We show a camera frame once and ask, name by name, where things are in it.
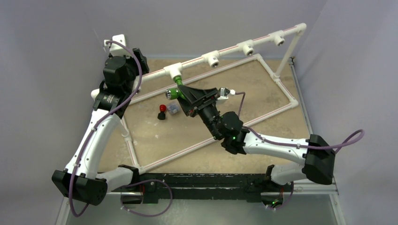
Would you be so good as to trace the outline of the white pvc pipe frame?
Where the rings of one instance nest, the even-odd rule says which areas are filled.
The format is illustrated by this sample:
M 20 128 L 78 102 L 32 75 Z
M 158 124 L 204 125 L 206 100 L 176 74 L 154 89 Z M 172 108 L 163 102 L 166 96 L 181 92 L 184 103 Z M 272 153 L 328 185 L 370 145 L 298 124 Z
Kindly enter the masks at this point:
M 196 88 L 225 86 L 244 91 L 241 119 L 260 133 L 307 136 L 288 65 L 305 30 L 306 24 L 300 23 L 185 62 L 150 61 L 155 71 L 145 77 L 142 92 L 125 114 L 123 129 L 113 132 L 99 172 L 121 164 L 153 173 L 262 173 L 269 164 L 289 165 L 290 161 L 276 155 L 226 152 L 198 117 L 179 112 L 159 121 L 155 114 L 159 105 L 168 103 L 165 90 L 174 86 L 169 75 L 180 75 L 184 84 Z

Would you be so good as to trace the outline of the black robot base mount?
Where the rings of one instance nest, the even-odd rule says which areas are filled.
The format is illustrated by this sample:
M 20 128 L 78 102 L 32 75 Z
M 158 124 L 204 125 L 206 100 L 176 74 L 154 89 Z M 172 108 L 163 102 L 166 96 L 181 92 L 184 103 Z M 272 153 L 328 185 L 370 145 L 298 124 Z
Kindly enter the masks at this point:
M 291 182 L 281 186 L 263 173 L 146 173 L 136 187 L 120 187 L 120 194 L 142 194 L 144 203 L 160 199 L 245 200 L 248 203 L 280 205 L 292 194 Z

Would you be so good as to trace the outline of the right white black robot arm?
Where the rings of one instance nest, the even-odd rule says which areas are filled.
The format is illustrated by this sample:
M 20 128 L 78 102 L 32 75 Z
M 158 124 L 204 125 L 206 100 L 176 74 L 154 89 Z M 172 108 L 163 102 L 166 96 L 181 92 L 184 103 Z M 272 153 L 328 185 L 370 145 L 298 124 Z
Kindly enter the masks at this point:
M 231 154 L 258 154 L 286 159 L 290 165 L 270 165 L 263 184 L 270 191 L 288 182 L 308 179 L 314 183 L 330 185 L 336 153 L 319 135 L 308 139 L 288 139 L 256 133 L 245 127 L 239 113 L 229 111 L 220 114 L 216 107 L 221 97 L 236 95 L 227 88 L 198 89 L 179 84 L 176 97 L 186 116 L 199 116 L 213 139 Z

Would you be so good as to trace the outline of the green water faucet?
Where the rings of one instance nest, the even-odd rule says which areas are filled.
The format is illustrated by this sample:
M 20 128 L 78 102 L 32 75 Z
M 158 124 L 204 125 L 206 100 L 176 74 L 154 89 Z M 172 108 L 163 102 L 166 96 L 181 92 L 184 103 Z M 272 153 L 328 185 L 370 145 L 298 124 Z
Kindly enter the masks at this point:
M 173 81 L 176 83 L 177 86 L 175 88 L 170 88 L 170 89 L 166 90 L 166 92 L 165 92 L 166 99 L 174 100 L 174 99 L 181 98 L 181 99 L 186 100 L 185 95 L 182 93 L 182 91 L 179 88 L 179 86 L 184 85 L 182 82 L 181 76 L 178 75 L 178 76 L 174 77 Z

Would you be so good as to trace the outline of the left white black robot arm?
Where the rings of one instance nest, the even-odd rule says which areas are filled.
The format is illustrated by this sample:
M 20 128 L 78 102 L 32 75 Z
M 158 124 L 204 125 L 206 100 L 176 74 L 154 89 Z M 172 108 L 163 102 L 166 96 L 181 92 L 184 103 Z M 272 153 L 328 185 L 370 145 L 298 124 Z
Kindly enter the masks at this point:
M 60 171 L 54 171 L 52 182 L 64 197 L 86 204 L 99 205 L 106 193 L 124 187 L 133 192 L 139 188 L 138 169 L 120 165 L 99 173 L 99 163 L 113 131 L 122 124 L 127 104 L 122 103 L 134 92 L 139 75 L 147 74 L 147 59 L 139 48 L 133 48 L 134 57 L 126 53 L 111 53 L 103 69 L 104 80 L 95 97 L 90 124 L 70 162 Z

